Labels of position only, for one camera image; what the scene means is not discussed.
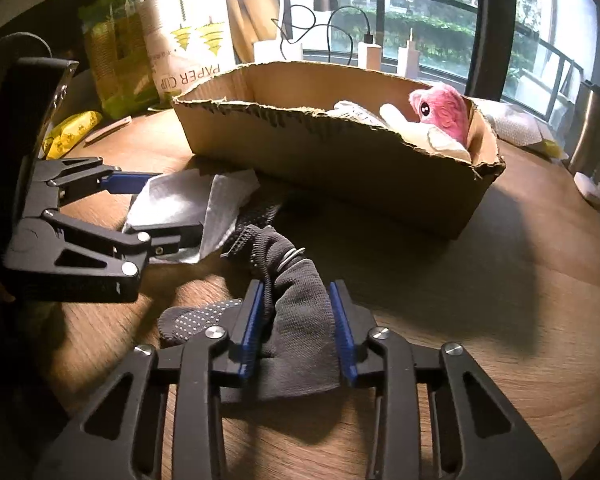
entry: white bag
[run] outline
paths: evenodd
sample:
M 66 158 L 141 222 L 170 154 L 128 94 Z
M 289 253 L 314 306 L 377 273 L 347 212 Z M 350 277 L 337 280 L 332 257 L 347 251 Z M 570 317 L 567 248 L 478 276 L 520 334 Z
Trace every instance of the white bag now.
M 144 0 L 140 18 L 161 101 L 235 67 L 226 0 Z

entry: gray glove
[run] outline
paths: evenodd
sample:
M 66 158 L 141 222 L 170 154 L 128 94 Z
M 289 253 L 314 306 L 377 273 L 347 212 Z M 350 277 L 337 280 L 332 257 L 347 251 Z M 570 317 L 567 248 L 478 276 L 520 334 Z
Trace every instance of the gray glove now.
M 265 329 L 254 378 L 243 390 L 224 390 L 222 400 L 298 397 L 339 386 L 331 303 L 314 263 L 273 227 L 254 225 L 223 256 L 247 259 L 264 283 Z M 167 309 L 158 321 L 160 334 L 182 344 L 217 324 L 224 309 L 236 308 L 232 301 Z

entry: yellow package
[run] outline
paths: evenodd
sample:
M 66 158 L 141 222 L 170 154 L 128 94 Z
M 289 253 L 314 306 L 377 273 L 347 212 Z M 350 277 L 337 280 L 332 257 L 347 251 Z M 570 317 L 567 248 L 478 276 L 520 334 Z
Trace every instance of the yellow package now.
M 83 112 L 67 117 L 54 127 L 43 141 L 42 149 L 45 157 L 60 158 L 78 144 L 101 120 L 102 115 L 97 112 Z
M 98 0 L 78 12 L 102 110 L 115 121 L 160 101 L 136 11 L 139 3 Z

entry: charging cable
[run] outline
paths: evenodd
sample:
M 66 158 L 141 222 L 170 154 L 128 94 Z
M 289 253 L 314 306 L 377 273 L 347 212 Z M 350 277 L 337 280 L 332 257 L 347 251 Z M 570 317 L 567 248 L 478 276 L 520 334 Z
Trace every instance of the charging cable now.
M 351 6 L 351 5 L 343 5 L 341 7 L 338 7 L 336 10 L 334 10 L 331 13 L 331 16 L 329 16 L 329 21 L 327 21 L 327 50 L 329 51 L 329 58 L 328 58 L 328 62 L 331 62 L 331 43 L 330 43 L 330 39 L 329 39 L 329 27 L 333 27 L 336 28 L 336 30 L 342 30 L 341 28 L 336 27 L 335 25 L 331 25 L 331 20 L 333 19 L 333 17 L 335 16 L 336 12 L 338 12 L 339 10 L 342 9 L 355 9 L 358 10 L 359 12 L 362 12 L 362 15 L 365 17 L 365 21 L 366 21 L 366 34 L 364 35 L 363 38 L 363 43 L 367 43 L 367 44 L 372 44 L 374 42 L 374 37 L 371 34 L 371 25 L 369 23 L 369 17 L 366 15 L 366 12 L 362 9 L 360 9 L 360 7 L 355 7 L 355 6 Z M 350 38 L 351 41 L 353 41 L 353 38 L 350 34 L 346 33 Z
M 286 36 L 286 33 L 283 30 L 283 27 L 282 27 L 283 23 L 280 23 L 278 21 L 278 19 L 276 19 L 276 18 L 271 19 L 271 21 L 276 25 L 276 27 L 278 28 L 278 31 L 280 33 L 280 54 L 282 54 L 283 59 L 285 59 L 285 61 L 286 61 L 285 53 L 282 51 L 282 45 L 283 45 L 284 41 L 286 41 L 289 44 L 296 44 L 298 41 L 302 41 L 302 38 L 304 38 L 309 33 L 309 31 L 314 30 L 314 28 L 316 28 L 316 27 L 327 27 L 327 30 L 329 30 L 329 28 L 331 27 L 331 28 L 335 28 L 336 30 L 339 30 L 340 32 L 344 32 L 344 34 L 346 34 L 347 37 L 349 38 L 351 48 L 349 50 L 349 60 L 347 61 L 347 65 L 350 65 L 351 60 L 353 59 L 353 37 L 352 37 L 352 35 L 350 35 L 343 28 L 333 25 L 332 23 L 328 23 L 328 22 L 327 23 L 316 23 L 318 21 L 318 19 L 316 18 L 315 12 L 313 12 L 309 7 L 304 6 L 302 4 L 293 4 L 292 6 L 290 6 L 289 14 L 291 14 L 291 9 L 293 9 L 294 7 L 302 7 L 303 9 L 308 10 L 314 17 L 314 22 L 309 27 L 298 27 L 296 25 L 291 24 L 291 26 L 294 28 L 299 28 L 300 30 L 304 30 L 304 33 L 297 40 L 291 41 Z M 329 62 L 331 62 L 331 45 L 329 44 L 329 35 L 328 34 L 327 34 L 327 49 L 329 51 Z

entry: pink plush toy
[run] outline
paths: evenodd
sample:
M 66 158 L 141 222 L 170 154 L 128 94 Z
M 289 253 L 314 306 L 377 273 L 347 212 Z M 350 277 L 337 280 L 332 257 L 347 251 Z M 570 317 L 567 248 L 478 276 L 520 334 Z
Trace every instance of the pink plush toy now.
M 411 92 L 409 102 L 419 115 L 421 123 L 439 127 L 467 147 L 469 119 L 466 116 L 464 99 L 458 90 L 450 85 L 438 83 L 429 90 Z

